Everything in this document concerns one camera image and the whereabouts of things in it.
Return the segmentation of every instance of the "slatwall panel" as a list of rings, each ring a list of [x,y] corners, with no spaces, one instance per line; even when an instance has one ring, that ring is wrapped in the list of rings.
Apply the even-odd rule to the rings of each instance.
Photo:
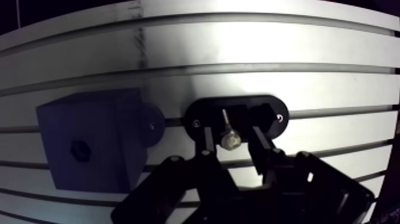
[[[146,48],[133,41],[141,33]],[[13,76],[1,79],[0,88],[140,66],[333,63],[395,67],[400,63],[399,50],[397,38],[335,27],[262,22],[172,24],[85,36],[2,57],[0,70]]]
[[[199,98],[275,95],[290,112],[278,147],[314,152],[378,197],[398,115],[399,30],[397,17],[324,1],[143,0],[0,36],[0,222],[111,223],[126,195],[55,189],[35,115],[104,89],[140,88],[168,119]],[[260,185],[246,144],[217,152],[239,186]],[[168,156],[193,157],[194,142],[168,127],[148,154],[140,182]],[[167,223],[197,202],[187,191]]]

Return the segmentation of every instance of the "black mount plate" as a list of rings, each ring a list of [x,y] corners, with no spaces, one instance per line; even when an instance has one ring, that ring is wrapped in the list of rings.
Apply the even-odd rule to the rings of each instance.
[[[274,139],[286,129],[289,111],[283,101],[270,95],[199,99],[186,110],[182,123],[194,141],[203,141],[200,139],[203,136],[203,127],[212,127],[214,140],[220,142],[221,133],[225,130],[222,113],[222,109],[225,109],[232,128],[239,132],[243,142],[247,142],[244,127],[248,125],[249,120],[243,115],[246,111],[263,104],[268,104],[274,114],[274,121],[264,134]]]

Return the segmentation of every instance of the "screw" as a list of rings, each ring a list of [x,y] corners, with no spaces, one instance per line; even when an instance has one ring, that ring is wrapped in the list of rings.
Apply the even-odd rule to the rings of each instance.
[[[283,119],[284,119],[284,117],[283,117],[282,114],[277,114],[277,115],[276,115],[276,118],[278,119],[278,122],[279,122],[279,123],[281,123],[281,122],[283,121]]]
[[[200,127],[200,121],[199,120],[194,120],[192,125],[193,125],[193,127]]]
[[[149,128],[150,128],[150,130],[155,130],[155,124],[154,124],[154,123],[151,123],[151,124],[149,125]]]
[[[221,139],[221,147],[226,150],[234,150],[242,144],[242,139],[240,138],[237,131],[233,130],[229,123],[229,118],[226,110],[222,110],[225,121],[225,131],[222,133],[223,137]]]

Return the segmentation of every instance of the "black plastic part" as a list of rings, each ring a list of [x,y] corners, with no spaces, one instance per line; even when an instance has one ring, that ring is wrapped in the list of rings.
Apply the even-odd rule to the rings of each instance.
[[[117,224],[162,224],[190,188],[186,179],[186,162],[174,156],[165,159],[111,213]]]
[[[259,175],[266,176],[269,169],[274,167],[276,163],[282,163],[283,159],[286,158],[285,152],[275,148],[270,139],[262,136],[259,127],[250,127],[248,134],[248,150],[254,167]]]
[[[274,139],[286,129],[289,111],[273,96],[204,98],[186,110],[182,123],[187,134],[196,142],[203,140],[203,128],[212,127],[215,142],[220,142],[225,130],[222,109],[227,111],[232,128],[247,142],[249,124],[258,126],[266,137]]]
[[[375,198],[370,190],[310,153],[297,154],[295,170],[307,198],[305,213],[310,223],[363,221]]]

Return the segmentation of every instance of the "dark background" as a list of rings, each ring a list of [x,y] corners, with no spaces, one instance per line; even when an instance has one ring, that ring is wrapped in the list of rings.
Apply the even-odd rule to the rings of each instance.
[[[327,0],[400,15],[399,0]],[[19,0],[21,27],[123,0]],[[0,1],[0,35],[18,29],[16,0]]]

